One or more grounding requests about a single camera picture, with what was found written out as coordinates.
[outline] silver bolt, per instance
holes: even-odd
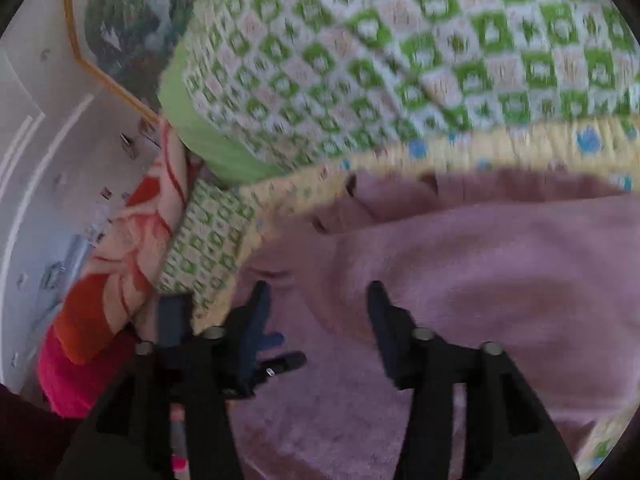
[[[222,339],[226,334],[226,330],[221,326],[210,326],[203,333],[205,339]]]
[[[430,328],[424,328],[419,326],[414,328],[414,331],[412,332],[411,335],[414,337],[414,339],[417,339],[418,341],[428,341],[430,339],[433,339],[433,337],[436,334]]]
[[[484,351],[489,355],[500,355],[503,352],[502,347],[492,341],[484,345]]]
[[[150,355],[154,352],[154,344],[151,341],[142,341],[136,345],[137,355]]]

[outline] black object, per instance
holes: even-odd
[[[574,460],[536,394],[500,345],[448,344],[367,289],[369,317],[387,376],[414,390],[394,480],[447,480],[453,386],[466,384],[464,480],[577,480]]]
[[[191,295],[162,296],[157,345],[136,346],[122,371],[81,424],[65,454],[58,480],[173,479],[170,403],[184,406],[193,480],[242,480],[226,412],[227,399],[247,399],[269,377],[300,368],[302,352],[257,362],[257,353],[282,343],[263,335],[270,288],[258,282],[245,306],[222,327],[195,336]]]

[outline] pink blanket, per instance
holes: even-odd
[[[560,172],[359,174],[353,197],[280,229],[241,269],[234,301],[270,282],[268,329],[308,356],[232,410],[262,478],[392,477],[410,392],[384,375],[366,313],[372,280],[449,342],[500,342],[572,452],[636,392],[637,196]]]

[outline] purple blanket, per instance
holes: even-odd
[[[384,375],[366,312],[372,280],[449,342],[500,342],[574,453],[635,395],[640,198],[593,177],[520,170],[358,174],[348,189],[281,220],[282,236],[239,273],[234,304],[256,280],[271,283],[268,329],[308,357],[232,410],[248,476],[393,476],[411,393]]]

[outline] light green fabric trim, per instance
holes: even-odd
[[[174,60],[164,71],[158,92],[162,114],[184,145],[201,156],[209,169],[230,186],[252,184],[282,174],[277,166],[256,159],[239,141],[217,133],[194,111],[182,81],[185,62],[186,48],[181,41],[175,49]]]

